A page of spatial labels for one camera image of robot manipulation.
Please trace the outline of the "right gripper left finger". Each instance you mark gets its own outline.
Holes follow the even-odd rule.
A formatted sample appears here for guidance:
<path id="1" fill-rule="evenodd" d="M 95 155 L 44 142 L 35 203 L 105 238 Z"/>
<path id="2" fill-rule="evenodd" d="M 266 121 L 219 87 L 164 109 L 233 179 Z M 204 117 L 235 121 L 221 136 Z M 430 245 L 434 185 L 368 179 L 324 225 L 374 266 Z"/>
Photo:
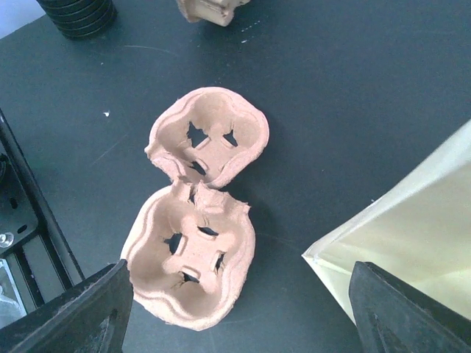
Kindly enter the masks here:
<path id="1" fill-rule="evenodd" d="M 2 352 L 121 352 L 132 308 L 127 261 L 1 329 Z"/>

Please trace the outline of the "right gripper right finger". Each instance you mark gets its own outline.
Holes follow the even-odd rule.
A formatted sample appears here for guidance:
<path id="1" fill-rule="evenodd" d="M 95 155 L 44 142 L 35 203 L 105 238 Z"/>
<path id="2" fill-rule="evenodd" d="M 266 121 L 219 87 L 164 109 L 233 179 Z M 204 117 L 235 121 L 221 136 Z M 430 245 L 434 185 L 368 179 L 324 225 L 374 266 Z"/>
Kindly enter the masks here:
<path id="1" fill-rule="evenodd" d="M 365 352 L 469 352 L 470 320 L 371 262 L 349 285 Z"/>

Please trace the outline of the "kraft paper bag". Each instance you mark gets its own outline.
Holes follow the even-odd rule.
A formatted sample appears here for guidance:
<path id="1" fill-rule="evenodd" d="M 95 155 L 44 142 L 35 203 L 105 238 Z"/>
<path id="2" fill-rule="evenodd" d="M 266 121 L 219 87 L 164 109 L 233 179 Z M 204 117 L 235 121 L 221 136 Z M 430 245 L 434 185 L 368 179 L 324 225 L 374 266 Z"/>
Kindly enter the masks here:
<path id="1" fill-rule="evenodd" d="M 355 262 L 371 262 L 470 317 L 470 124 L 303 258 L 342 310 Z"/>

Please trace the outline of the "brown pulp cup carrier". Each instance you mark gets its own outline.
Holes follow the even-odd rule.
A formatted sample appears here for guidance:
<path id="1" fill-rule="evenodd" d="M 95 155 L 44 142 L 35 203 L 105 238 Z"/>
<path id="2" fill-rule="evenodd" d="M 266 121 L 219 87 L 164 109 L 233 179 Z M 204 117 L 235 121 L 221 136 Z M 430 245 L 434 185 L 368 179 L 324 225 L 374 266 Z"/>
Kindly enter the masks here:
<path id="1" fill-rule="evenodd" d="M 198 88 L 154 122 L 145 153 L 171 184 L 140 209 L 121 250 L 134 298 L 168 324 L 202 331 L 233 308 L 255 254 L 250 207 L 225 191 L 269 141 L 243 96 Z"/>

